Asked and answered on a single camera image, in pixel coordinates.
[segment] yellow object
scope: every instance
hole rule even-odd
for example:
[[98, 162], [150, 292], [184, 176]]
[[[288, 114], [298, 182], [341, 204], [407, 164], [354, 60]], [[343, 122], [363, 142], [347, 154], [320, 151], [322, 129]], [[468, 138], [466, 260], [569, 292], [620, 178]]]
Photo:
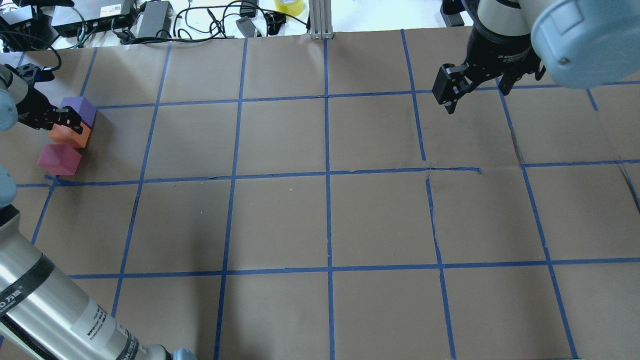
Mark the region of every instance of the yellow object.
[[298, 16], [305, 9], [305, 3], [302, 0], [274, 0], [276, 10], [281, 13], [288, 13], [291, 16]]

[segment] white floor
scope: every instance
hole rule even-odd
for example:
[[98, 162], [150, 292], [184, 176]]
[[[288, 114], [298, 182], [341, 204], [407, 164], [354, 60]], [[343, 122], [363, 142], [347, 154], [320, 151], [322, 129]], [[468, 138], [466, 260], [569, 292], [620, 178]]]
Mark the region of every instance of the white floor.
[[[170, 0], [176, 12], [187, 8], [188, 0]], [[260, 0], [259, 6], [265, 9], [275, 9], [275, 0]], [[196, 6], [224, 6], [230, 0], [193, 0], [192, 7]], [[307, 21], [308, 0], [304, 0], [305, 10], [298, 16], [302, 21]], [[417, 29], [417, 28], [440, 28], [444, 27], [444, 21], [440, 16], [441, 0], [333, 0], [332, 1], [332, 21], [333, 30], [338, 31], [377, 31], [396, 29]], [[212, 9], [217, 17], [222, 17], [223, 9]], [[471, 24], [471, 18], [462, 14], [465, 24]], [[236, 17], [227, 18], [225, 24], [227, 35], [243, 37], [236, 28]], [[266, 25], [261, 16], [253, 19], [254, 24], [262, 33], [266, 32]], [[211, 23], [211, 18], [205, 10], [191, 10], [189, 12], [189, 24], [201, 29], [207, 29]], [[132, 31], [137, 33], [136, 24]], [[184, 25], [184, 18], [178, 19], [177, 29], [184, 28], [189, 31], [194, 38], [206, 37], [206, 34], [197, 33]], [[289, 20], [280, 30], [279, 35], [301, 35], [306, 33], [306, 28], [294, 20]], [[59, 38], [54, 46], [63, 49], [73, 46], [75, 38]], [[117, 37], [111, 32], [98, 33], [92, 36], [86, 44], [87, 47], [118, 45]]]

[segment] cube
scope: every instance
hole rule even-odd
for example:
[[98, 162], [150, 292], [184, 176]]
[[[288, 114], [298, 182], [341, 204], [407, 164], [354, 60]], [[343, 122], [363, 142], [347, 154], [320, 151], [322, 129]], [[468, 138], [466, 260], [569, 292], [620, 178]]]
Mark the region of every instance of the cube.
[[81, 158], [82, 155], [67, 144], [45, 145], [38, 165], [52, 175], [75, 175]]
[[60, 107], [71, 106], [73, 110], [80, 115], [82, 121], [89, 127], [93, 127], [93, 121], [95, 120], [95, 106], [92, 105], [84, 96], [79, 97], [66, 97], [62, 99]]
[[74, 149], [82, 149], [86, 147], [91, 129], [84, 122], [81, 122], [80, 125], [83, 129], [81, 135], [71, 130], [70, 127], [53, 124], [53, 128], [49, 131], [49, 138], [58, 145], [66, 144]]

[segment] metal post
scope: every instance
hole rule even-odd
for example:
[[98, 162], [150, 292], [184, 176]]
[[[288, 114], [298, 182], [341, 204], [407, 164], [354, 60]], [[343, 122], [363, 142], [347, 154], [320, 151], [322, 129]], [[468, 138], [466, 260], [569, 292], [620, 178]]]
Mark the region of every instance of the metal post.
[[309, 0], [311, 39], [333, 38], [331, 25], [331, 0]]

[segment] orange cube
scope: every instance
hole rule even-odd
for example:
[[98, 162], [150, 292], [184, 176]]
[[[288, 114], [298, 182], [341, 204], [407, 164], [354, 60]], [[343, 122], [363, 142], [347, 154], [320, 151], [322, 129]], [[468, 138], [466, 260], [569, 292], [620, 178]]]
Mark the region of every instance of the orange cube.
[[51, 131], [49, 131], [49, 138], [56, 144], [66, 144], [74, 149], [82, 149], [86, 146], [91, 134], [91, 129], [87, 125], [81, 123], [82, 135], [78, 135], [75, 131], [69, 127], [54, 124]]

